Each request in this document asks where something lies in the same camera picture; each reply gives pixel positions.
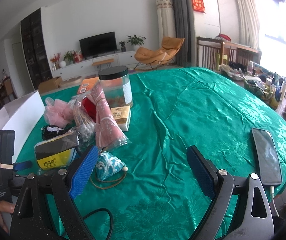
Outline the person's left hand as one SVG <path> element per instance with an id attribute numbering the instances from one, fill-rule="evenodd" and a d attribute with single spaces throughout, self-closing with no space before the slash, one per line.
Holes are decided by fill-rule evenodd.
<path id="1" fill-rule="evenodd" d="M 8 233 L 8 227 L 6 226 L 1 213 L 9 213 L 12 214 L 14 212 L 15 205 L 13 203 L 7 202 L 7 201 L 0 201 L 0 226 L 1 228 Z"/>

